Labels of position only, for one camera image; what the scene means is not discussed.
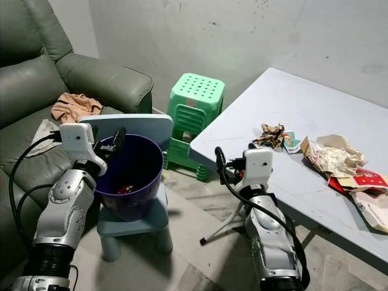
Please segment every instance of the sofa armrest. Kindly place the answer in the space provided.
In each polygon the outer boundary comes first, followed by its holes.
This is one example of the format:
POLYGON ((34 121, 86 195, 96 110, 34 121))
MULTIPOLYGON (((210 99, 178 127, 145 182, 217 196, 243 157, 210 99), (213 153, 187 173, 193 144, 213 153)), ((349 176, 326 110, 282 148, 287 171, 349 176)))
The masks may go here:
POLYGON ((152 78, 100 59, 69 53, 56 66, 71 93, 83 93, 124 113, 152 112, 152 78))

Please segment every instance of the green plastic stool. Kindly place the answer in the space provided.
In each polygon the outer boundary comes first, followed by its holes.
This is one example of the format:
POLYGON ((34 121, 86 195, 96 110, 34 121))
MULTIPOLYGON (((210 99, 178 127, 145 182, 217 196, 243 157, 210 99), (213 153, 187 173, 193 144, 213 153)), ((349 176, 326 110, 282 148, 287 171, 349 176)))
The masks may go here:
POLYGON ((208 169, 189 158, 190 144, 183 141, 188 133, 201 133, 222 111, 225 84, 220 80, 186 73, 174 85, 167 114, 174 122, 169 149, 164 154, 164 168, 174 162, 196 170, 196 178, 207 179, 208 169))

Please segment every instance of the gray leather sofa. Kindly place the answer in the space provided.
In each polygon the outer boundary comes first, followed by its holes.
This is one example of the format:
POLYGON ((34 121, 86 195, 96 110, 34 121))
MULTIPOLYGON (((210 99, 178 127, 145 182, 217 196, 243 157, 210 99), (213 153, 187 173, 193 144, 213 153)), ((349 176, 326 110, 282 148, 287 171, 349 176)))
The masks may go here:
MULTIPOLYGON (((12 217, 8 176, 41 120, 54 121, 50 111, 60 94, 85 93, 104 105, 102 114, 151 113, 153 83, 140 72, 74 53, 47 0, 1 0, 0 65, 3 278, 27 257, 12 217)), ((61 146, 25 159, 15 176, 16 203, 27 189, 54 183, 70 166, 61 146)), ((22 225, 30 237, 47 203, 47 192, 32 193, 24 204, 22 225)))

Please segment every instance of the concrete floor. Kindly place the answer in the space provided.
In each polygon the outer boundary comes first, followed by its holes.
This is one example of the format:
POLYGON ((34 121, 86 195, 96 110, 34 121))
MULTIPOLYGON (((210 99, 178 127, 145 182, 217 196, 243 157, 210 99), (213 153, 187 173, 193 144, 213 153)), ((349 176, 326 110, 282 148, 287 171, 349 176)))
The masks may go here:
MULTIPOLYGON (((155 236, 140 234, 120 238, 121 256, 102 259, 96 228, 84 235, 73 263, 78 266, 77 291, 254 291, 259 290, 253 271, 250 242, 242 234, 242 221, 217 240, 201 247, 199 239, 215 229, 236 206, 236 199, 218 184, 197 181, 193 173, 165 170, 173 252, 155 249, 155 236)), ((296 228, 300 240, 308 233, 296 228)), ((388 291, 388 276, 318 236, 306 248, 311 283, 308 291, 388 291)), ((75 274, 72 271, 70 287, 75 274)), ((6 286, 10 278, 1 286, 6 286)))

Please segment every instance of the trash bin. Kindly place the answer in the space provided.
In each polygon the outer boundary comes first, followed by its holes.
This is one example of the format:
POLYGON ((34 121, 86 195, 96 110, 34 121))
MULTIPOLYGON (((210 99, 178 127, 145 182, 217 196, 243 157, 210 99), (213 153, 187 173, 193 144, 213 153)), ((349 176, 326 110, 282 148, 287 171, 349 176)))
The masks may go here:
MULTIPOLYGON (((107 138, 103 145, 112 140, 107 138)), ((136 221, 150 210, 158 192, 163 169, 163 153, 151 139, 126 135, 121 153, 108 164, 104 176, 97 179, 96 193, 103 205, 124 221, 136 221), (118 194, 123 187, 132 191, 118 194)))

